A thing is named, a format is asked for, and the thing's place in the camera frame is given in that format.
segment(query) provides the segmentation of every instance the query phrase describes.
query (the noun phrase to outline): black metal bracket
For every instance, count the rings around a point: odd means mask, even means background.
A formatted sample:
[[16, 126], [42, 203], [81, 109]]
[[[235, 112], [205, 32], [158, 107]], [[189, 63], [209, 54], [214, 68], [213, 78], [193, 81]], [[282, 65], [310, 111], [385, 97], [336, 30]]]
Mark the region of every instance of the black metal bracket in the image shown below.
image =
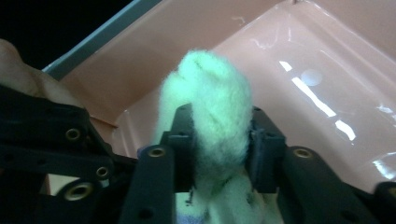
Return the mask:
[[[0, 102], [0, 223], [175, 221], [174, 193], [194, 185], [190, 105], [137, 162], [113, 154], [84, 109], [1, 86]], [[285, 223], [394, 223], [396, 183], [373, 195], [354, 189], [314, 150], [288, 147], [262, 110], [252, 111], [247, 173], [258, 192], [278, 193]], [[81, 179], [50, 196], [40, 193], [46, 174]]]

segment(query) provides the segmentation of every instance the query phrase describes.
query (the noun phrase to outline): green fluffy object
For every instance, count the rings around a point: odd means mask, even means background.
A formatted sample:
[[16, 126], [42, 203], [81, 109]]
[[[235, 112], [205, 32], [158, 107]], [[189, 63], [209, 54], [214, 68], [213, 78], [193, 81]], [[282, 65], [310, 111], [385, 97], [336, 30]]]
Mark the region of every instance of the green fluffy object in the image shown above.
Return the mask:
[[177, 222], [262, 223], [263, 199], [243, 166], [252, 119], [248, 81], [210, 51], [188, 52], [163, 82], [152, 144], [170, 130], [176, 109], [185, 104], [192, 106], [198, 150], [192, 194], [177, 194]]

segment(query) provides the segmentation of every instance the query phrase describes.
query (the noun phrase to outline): metal bolt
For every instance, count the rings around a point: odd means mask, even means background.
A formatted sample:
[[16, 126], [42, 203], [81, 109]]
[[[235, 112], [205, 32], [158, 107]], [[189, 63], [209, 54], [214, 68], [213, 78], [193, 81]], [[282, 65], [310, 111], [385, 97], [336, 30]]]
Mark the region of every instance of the metal bolt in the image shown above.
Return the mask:
[[81, 137], [81, 132], [79, 129], [69, 129], [65, 136], [67, 140], [75, 142]]
[[312, 153], [306, 149], [303, 149], [303, 148], [294, 149], [293, 153], [295, 156], [300, 157], [300, 158], [304, 158], [304, 159], [312, 158]]
[[65, 194], [64, 198], [67, 201], [78, 201], [88, 197], [93, 191], [93, 186], [89, 182], [79, 183], [73, 188], [69, 189]]
[[160, 148], [160, 147], [156, 147], [156, 148], [151, 149], [148, 152], [148, 155], [150, 157], [162, 157], [162, 156], [165, 155], [165, 152], [166, 152], [165, 149]]

